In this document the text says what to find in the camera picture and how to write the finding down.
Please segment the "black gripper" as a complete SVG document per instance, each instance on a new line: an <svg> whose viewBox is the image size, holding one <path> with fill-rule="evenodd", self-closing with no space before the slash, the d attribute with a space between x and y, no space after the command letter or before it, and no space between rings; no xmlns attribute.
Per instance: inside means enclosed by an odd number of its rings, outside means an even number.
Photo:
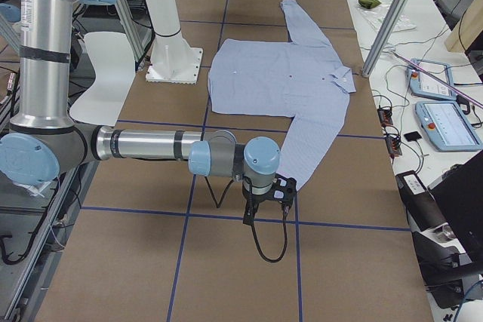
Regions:
<svg viewBox="0 0 483 322"><path fill-rule="evenodd" d="M259 205L267 199L268 194L255 195L247 190L243 190L243 196L246 200L243 223L245 225L253 225Z"/></svg>

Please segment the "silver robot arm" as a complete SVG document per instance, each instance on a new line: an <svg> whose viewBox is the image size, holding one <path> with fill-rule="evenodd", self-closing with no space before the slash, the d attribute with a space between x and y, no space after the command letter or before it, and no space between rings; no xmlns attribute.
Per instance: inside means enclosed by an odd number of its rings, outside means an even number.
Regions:
<svg viewBox="0 0 483 322"><path fill-rule="evenodd" d="M20 106L1 139L2 173L17 184L36 186L93 160L185 161L191 173L242 183L247 225L264 201L277 201L288 211L294 187L277 172L279 150L270 138L239 144L227 131L115 128L135 77L134 54L124 33L85 35L95 80L69 103L73 7L119 1L21 0Z"/></svg>

